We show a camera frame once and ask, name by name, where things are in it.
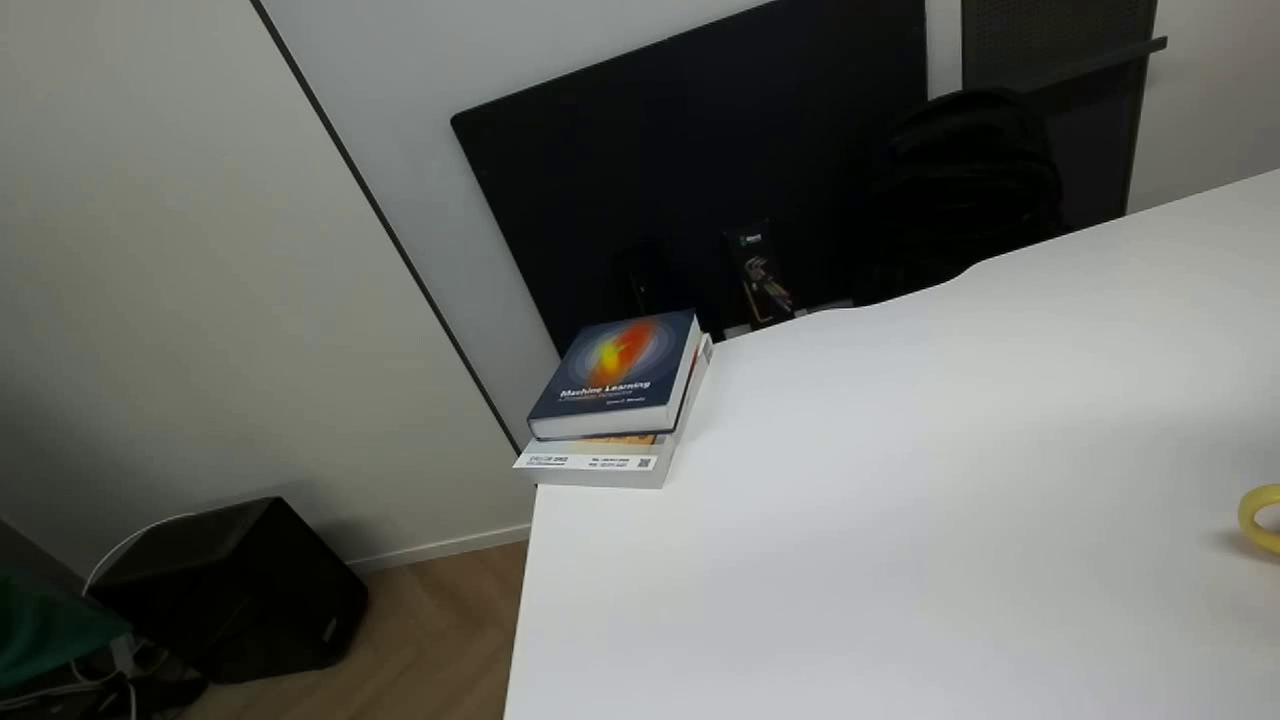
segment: white desk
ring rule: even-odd
[[[541,489],[509,720],[1280,706],[1280,171],[722,343],[689,423]]]

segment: baseboard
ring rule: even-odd
[[[492,527],[492,531],[474,531],[474,536],[449,536],[436,542],[413,542],[413,549],[395,549],[395,553],[380,553],[380,554],[355,554],[347,563],[359,572],[380,572],[380,566],[424,563],[424,559],[442,559],[442,554],[464,554],[464,553],[479,553],[479,549],[523,542],[523,539],[528,539],[528,525],[512,525],[512,527]]]

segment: book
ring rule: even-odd
[[[689,414],[712,339],[702,339],[691,375],[683,384],[682,420]],[[528,440],[512,468],[533,483],[597,483],[597,489],[660,489],[670,480],[683,426],[642,437],[579,437],[579,440]]]
[[[541,440],[674,430],[702,343],[691,312],[660,312],[575,333],[528,411]]]

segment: black monitor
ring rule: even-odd
[[[836,299],[833,202],[924,105],[922,0],[777,0],[454,121],[523,285],[575,326],[750,318],[730,235],[767,226],[802,299]]]

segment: black backpack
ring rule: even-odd
[[[1041,114],[1012,92],[958,92],[893,128],[852,202],[848,286],[857,305],[888,299],[1059,231]]]

